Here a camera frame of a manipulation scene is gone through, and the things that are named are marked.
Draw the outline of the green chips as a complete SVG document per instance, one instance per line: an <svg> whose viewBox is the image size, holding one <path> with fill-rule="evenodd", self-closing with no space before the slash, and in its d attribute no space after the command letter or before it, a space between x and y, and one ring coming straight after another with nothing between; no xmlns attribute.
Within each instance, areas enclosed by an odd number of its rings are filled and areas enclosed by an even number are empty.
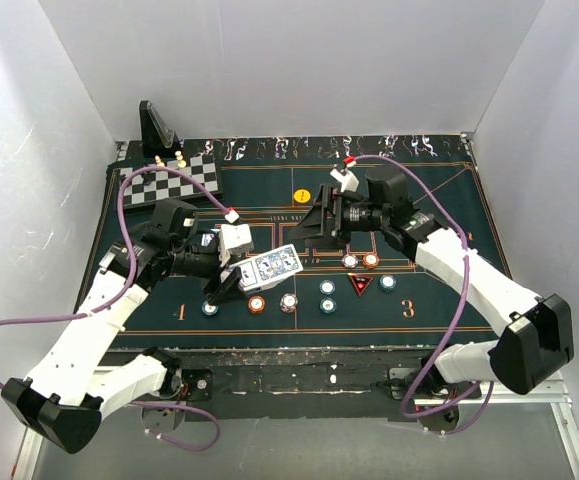
<svg viewBox="0 0 579 480"><path fill-rule="evenodd" d="M211 317L211 316L216 315L216 314L219 312L219 307L218 307L218 306L215 306L215 305L211 305L210 303L208 303L207 301L205 301L205 302L202 304L201 310L202 310L202 313L203 313L205 316Z"/></svg>
<svg viewBox="0 0 579 480"><path fill-rule="evenodd" d="M393 292L397 281L392 275L382 275L379 279L379 288L384 292Z"/></svg>

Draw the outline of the yellow big blind button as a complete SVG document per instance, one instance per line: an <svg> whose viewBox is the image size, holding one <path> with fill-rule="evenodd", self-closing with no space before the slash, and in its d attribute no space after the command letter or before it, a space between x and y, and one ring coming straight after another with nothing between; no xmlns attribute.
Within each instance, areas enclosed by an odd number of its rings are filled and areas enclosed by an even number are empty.
<svg viewBox="0 0 579 480"><path fill-rule="evenodd" d="M308 204L311 201L311 198L311 192L304 188L297 189L293 193L293 201L295 204Z"/></svg>

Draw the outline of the orange poker chip stack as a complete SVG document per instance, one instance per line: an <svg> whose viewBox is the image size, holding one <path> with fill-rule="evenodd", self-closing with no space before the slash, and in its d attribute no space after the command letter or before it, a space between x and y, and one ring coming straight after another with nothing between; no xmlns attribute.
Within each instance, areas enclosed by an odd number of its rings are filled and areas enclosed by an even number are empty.
<svg viewBox="0 0 579 480"><path fill-rule="evenodd" d="M248 309L254 314L261 314L265 310L266 302L262 296L252 296L248 301Z"/></svg>

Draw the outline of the blue backed card deck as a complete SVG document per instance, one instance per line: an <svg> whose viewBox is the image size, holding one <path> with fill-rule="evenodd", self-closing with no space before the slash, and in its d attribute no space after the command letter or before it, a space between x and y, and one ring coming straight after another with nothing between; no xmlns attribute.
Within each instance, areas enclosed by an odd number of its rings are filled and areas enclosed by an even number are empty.
<svg viewBox="0 0 579 480"><path fill-rule="evenodd" d="M293 244L284 245L245 260L255 262L262 272L263 279L280 278L282 282L303 270L302 261Z"/></svg>

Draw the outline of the orange chips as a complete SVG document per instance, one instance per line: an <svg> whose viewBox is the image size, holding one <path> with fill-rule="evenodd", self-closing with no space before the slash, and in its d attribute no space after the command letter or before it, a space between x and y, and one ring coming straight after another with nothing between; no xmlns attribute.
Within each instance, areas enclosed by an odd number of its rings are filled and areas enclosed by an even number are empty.
<svg viewBox="0 0 579 480"><path fill-rule="evenodd" d="M375 253L367 253L362 258L363 266L367 269L374 269L380 263L380 258Z"/></svg>

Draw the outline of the red triangular dealer button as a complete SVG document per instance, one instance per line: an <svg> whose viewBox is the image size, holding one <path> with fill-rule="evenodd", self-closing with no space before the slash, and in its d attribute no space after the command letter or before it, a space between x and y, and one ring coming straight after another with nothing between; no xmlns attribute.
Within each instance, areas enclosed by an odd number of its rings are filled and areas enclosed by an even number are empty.
<svg viewBox="0 0 579 480"><path fill-rule="evenodd" d="M361 297L365 291L367 290L368 286L372 283L373 277L368 275L360 275L355 273L349 273L348 278L351 282L351 285L355 291L355 293Z"/></svg>

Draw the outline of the green poker chip stack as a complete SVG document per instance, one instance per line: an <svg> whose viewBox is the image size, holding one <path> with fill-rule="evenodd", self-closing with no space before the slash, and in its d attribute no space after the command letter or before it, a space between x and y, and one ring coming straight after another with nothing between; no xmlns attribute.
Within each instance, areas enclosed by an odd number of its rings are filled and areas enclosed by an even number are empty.
<svg viewBox="0 0 579 480"><path fill-rule="evenodd" d="M333 314L337 309L337 304L332 298L323 298L319 303L320 311L325 315Z"/></svg>

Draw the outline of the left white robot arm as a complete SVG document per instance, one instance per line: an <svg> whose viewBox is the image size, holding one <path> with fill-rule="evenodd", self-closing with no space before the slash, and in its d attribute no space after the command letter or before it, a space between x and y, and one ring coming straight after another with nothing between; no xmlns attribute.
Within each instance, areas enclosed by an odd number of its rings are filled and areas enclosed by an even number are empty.
<svg viewBox="0 0 579 480"><path fill-rule="evenodd" d="M81 451L102 421L151 395L178 398L185 387L180 360L158 347L101 376L94 372L131 315L170 275L203 280L210 305L244 297L232 260L252 248L248 225L234 210L210 231L206 245L195 206L160 201L149 221L119 222L120 240L103 256L85 300L45 357L22 378L10 378L1 397L18 420L69 454Z"/></svg>

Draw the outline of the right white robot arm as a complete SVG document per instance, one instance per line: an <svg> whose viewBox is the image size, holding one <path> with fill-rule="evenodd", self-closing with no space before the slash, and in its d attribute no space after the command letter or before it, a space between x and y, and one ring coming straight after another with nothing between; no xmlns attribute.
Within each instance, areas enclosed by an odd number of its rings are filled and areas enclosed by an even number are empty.
<svg viewBox="0 0 579 480"><path fill-rule="evenodd" d="M556 373L574 358L570 305L559 295L541 297L483 259L467 245L448 214L416 208L402 170L374 167L365 178L368 194L357 191L348 168L335 168L337 186L323 184L310 210L291 230L293 238L317 249L339 250L354 232L379 232L386 243L460 293L497 338L490 342L440 342L412 389L444 397L461 382L499 382L520 395Z"/></svg>

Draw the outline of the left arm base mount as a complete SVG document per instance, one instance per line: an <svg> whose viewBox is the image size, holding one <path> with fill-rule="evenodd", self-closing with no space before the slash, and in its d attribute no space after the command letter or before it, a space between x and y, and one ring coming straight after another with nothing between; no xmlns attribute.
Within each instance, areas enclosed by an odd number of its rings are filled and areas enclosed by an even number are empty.
<svg viewBox="0 0 579 480"><path fill-rule="evenodd" d="M134 401L142 409L141 420L145 432L159 440L168 441L189 451L210 448L220 436L219 421L208 411L191 406L190 402L211 399L213 373L208 369L184 370L166 381L167 390L157 393L158 401ZM214 438L204 446L187 445L170 436L184 421L210 421L215 427Z"/></svg>

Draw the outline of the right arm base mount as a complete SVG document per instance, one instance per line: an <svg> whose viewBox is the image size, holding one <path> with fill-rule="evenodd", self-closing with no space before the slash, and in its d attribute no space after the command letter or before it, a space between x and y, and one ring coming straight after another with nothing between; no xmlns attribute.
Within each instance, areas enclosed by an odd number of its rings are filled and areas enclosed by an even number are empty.
<svg viewBox="0 0 579 480"><path fill-rule="evenodd" d="M493 383L489 383L486 393L483 393L482 384L471 381L447 383L437 369L432 367L408 400L405 400L421 370L421 367L391 368L387 372L387 378L375 382L372 387L398 402L408 413L405 418L416 420L425 432L433 432L439 436L455 434L479 419L491 399ZM460 399L478 399L483 403L469 420L465 420L461 417Z"/></svg>

